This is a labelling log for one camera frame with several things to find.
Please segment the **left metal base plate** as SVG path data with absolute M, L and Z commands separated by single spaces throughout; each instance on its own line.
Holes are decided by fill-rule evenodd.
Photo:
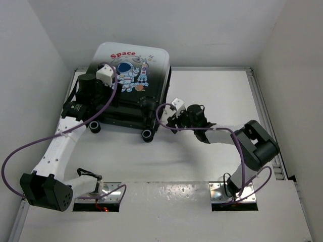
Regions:
M 75 199 L 76 203 L 121 203 L 127 190 L 127 185 L 122 183 L 104 182 L 98 194 L 85 194 Z

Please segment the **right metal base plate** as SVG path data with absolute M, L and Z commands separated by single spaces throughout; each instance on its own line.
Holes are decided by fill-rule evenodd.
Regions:
M 217 181 L 214 183 L 209 183 L 210 188 L 210 199 L 212 203 L 256 203 L 256 195 L 253 183 L 249 183 L 244 189 L 241 195 L 237 192 L 234 196 L 227 191 L 225 193 L 224 183 Z

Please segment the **metal base plate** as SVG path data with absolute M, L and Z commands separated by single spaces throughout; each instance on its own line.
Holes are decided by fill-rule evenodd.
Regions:
M 104 182 L 98 194 L 85 194 L 75 199 L 76 203 L 121 203 L 127 190 L 127 185 L 122 183 Z
M 225 193 L 224 183 L 217 181 L 214 183 L 209 183 L 210 188 L 210 199 L 212 203 L 256 203 L 256 195 L 253 183 L 249 183 L 244 189 L 241 195 L 237 192 L 234 196 L 227 191 Z

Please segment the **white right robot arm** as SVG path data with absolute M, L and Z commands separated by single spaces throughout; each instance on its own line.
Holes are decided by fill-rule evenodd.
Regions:
M 202 143 L 236 147 L 240 165 L 226 181 L 224 191 L 227 197 L 241 195 L 260 170 L 280 153 L 277 142 L 256 120 L 225 127 L 209 122 L 203 105 L 194 104 L 186 108 L 182 100 L 174 99 L 168 106 L 175 113 L 167 119 L 166 127 L 174 134 L 178 131 L 193 131 Z

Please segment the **black white kids suitcase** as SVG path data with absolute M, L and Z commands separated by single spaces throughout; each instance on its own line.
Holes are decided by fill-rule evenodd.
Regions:
M 169 53 L 161 48 L 104 42 L 96 50 L 87 72 L 113 66 L 117 72 L 119 106 L 109 107 L 99 116 L 103 124 L 140 129 L 151 142 L 161 117 L 157 107 L 165 103 L 171 78 Z

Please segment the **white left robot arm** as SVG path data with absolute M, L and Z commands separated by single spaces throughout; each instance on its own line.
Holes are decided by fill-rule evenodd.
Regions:
M 100 198 L 102 177 L 82 168 L 78 176 L 65 180 L 65 170 L 73 150 L 86 129 L 100 130 L 98 117 L 118 103 L 121 84 L 116 75 L 83 74 L 63 105 L 56 133 L 31 173 L 20 178 L 25 199 L 32 206 L 64 212 L 75 198 Z

